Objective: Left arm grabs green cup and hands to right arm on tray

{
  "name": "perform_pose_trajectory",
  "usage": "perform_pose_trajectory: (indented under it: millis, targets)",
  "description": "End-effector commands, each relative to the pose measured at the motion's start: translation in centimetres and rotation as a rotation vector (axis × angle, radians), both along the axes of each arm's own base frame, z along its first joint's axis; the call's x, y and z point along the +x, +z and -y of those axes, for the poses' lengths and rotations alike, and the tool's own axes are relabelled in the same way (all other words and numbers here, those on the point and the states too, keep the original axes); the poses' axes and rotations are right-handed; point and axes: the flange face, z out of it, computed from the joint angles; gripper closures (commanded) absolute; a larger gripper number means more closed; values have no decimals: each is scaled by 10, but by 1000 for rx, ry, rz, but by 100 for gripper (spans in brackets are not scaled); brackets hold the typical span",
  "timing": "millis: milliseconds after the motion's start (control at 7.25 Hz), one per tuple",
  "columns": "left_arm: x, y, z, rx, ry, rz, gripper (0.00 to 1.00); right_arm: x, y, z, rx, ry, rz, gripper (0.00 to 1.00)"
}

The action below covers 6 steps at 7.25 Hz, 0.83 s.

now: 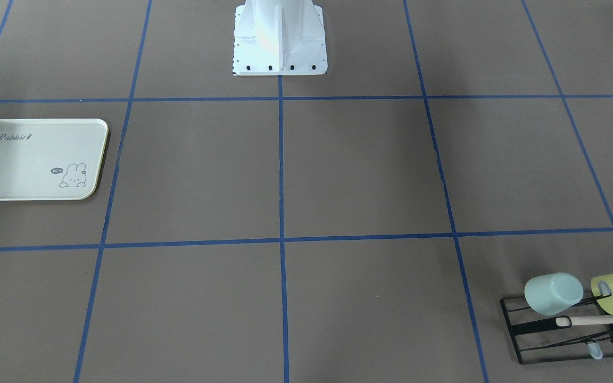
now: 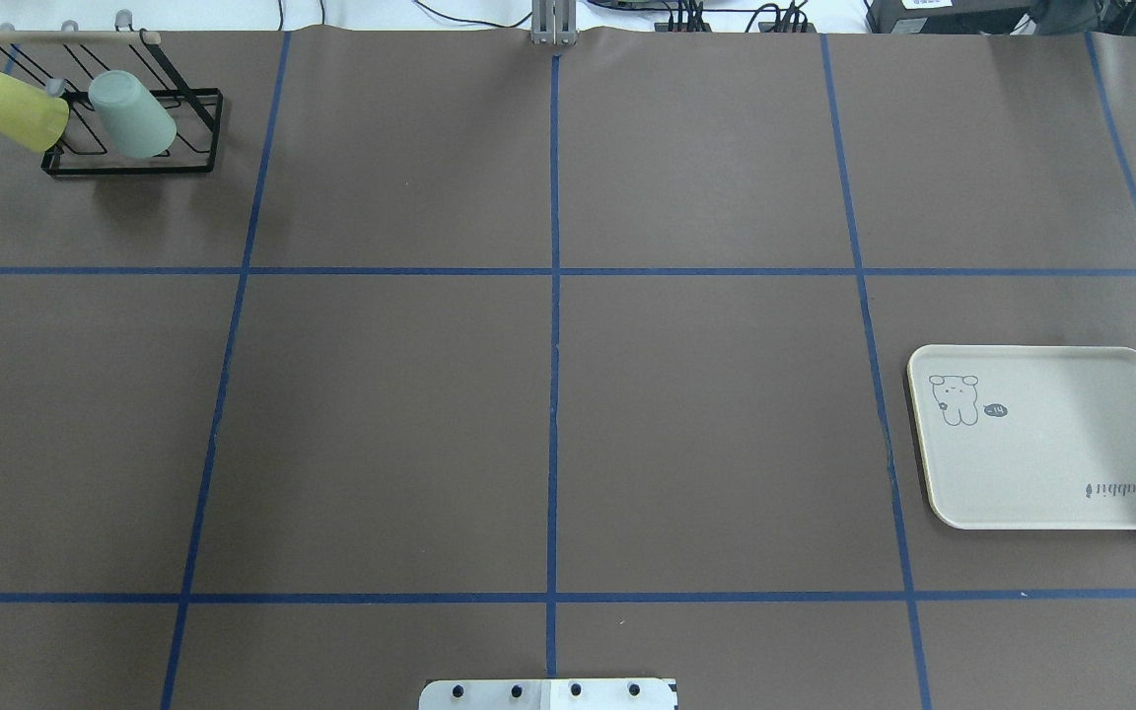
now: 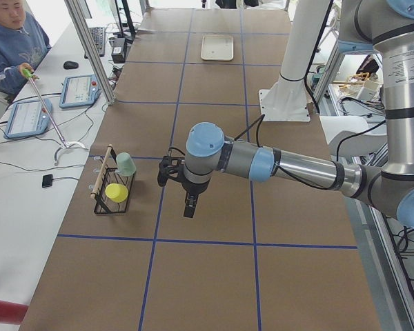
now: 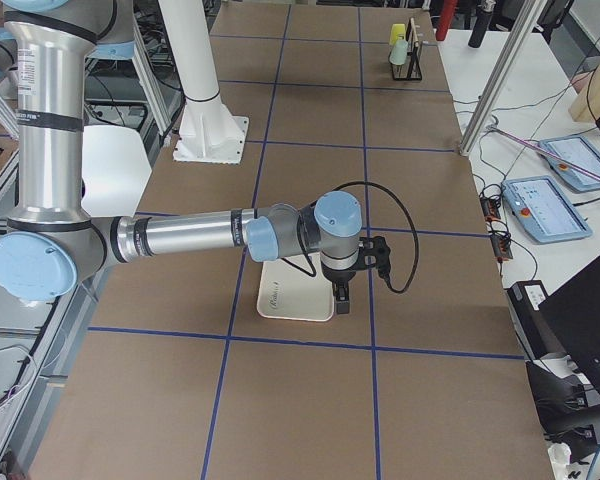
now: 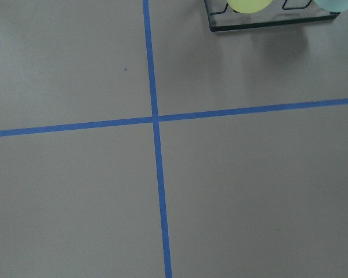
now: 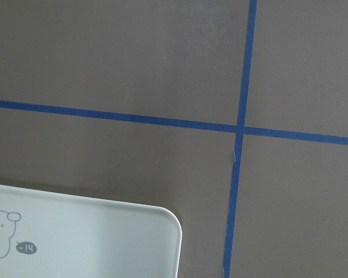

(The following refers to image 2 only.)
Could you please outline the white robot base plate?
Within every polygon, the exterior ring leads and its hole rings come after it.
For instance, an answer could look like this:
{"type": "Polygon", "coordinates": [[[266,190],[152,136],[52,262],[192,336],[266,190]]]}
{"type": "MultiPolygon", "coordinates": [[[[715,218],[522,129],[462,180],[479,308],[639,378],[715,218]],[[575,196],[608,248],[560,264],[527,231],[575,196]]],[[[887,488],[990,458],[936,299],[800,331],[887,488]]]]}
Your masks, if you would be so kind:
{"type": "Polygon", "coordinates": [[[676,682],[657,677],[442,679],[419,709],[677,709],[676,682]]]}

